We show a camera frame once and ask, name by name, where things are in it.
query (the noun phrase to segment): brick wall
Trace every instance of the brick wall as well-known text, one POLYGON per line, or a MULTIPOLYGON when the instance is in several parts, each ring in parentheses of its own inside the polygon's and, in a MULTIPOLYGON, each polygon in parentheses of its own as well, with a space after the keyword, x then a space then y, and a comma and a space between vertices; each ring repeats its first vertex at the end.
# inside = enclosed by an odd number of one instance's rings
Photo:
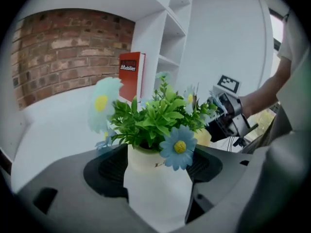
POLYGON ((54 94, 118 76, 135 23, 90 10, 53 10, 18 22, 12 77, 20 109, 54 94))

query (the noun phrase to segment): yellow flower center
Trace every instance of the yellow flower center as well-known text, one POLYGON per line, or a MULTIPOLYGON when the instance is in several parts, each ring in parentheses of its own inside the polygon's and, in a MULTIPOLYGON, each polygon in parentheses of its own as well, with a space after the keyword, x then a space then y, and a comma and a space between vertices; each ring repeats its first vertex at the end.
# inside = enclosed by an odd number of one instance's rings
POLYGON ((178 141, 175 143, 174 149, 177 153, 183 153, 186 151, 186 143, 184 141, 178 141))
POLYGON ((109 135, 108 132, 105 132, 105 134, 104 134, 104 141, 106 140, 108 135, 109 135))
POLYGON ((98 112, 103 111, 106 108, 108 97, 106 95, 100 96, 95 100, 95 109, 98 112))
POLYGON ((193 95, 192 95, 192 94, 189 94, 189 96, 188 96, 188 102, 189 102, 189 103, 192 103, 192 102, 193 102, 193 95))

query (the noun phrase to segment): green foliage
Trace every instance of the green foliage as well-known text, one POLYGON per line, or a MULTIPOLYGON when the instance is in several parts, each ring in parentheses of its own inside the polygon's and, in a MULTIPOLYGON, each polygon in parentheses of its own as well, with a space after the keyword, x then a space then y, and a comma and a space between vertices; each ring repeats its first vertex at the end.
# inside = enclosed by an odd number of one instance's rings
POLYGON ((161 77, 161 85, 154 91, 152 102, 138 111, 137 98, 132 101, 131 107, 126 102, 119 100, 113 103, 115 113, 110 117, 110 122, 118 131, 112 141, 120 139, 120 143, 133 146, 143 146, 160 151, 159 143, 164 141, 164 136, 170 136, 172 127, 180 125, 189 126, 192 131, 205 127, 204 115, 209 110, 217 110, 217 106, 205 102, 199 105, 193 103, 193 113, 185 111, 187 102, 168 85, 165 77, 161 77))

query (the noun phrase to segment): flower pot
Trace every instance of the flower pot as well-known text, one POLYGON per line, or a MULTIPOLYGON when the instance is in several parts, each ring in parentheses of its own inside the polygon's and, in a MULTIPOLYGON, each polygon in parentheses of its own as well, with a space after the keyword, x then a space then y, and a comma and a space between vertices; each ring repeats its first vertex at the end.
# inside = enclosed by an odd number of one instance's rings
POLYGON ((128 164, 136 171, 155 170, 164 166, 165 159, 156 150, 127 146, 128 164))

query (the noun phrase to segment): black rectangular hole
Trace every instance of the black rectangular hole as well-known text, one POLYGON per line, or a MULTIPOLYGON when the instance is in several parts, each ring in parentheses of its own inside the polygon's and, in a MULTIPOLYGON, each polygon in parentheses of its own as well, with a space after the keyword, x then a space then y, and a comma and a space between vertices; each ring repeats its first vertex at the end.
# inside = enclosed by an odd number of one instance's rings
POLYGON ((248 163, 249 163, 249 161, 246 161, 246 160, 240 162, 240 164, 242 164, 242 165, 244 165, 244 166, 247 166, 248 163))
POLYGON ((33 203, 40 211, 47 214, 56 194, 57 190, 54 188, 42 188, 33 203))

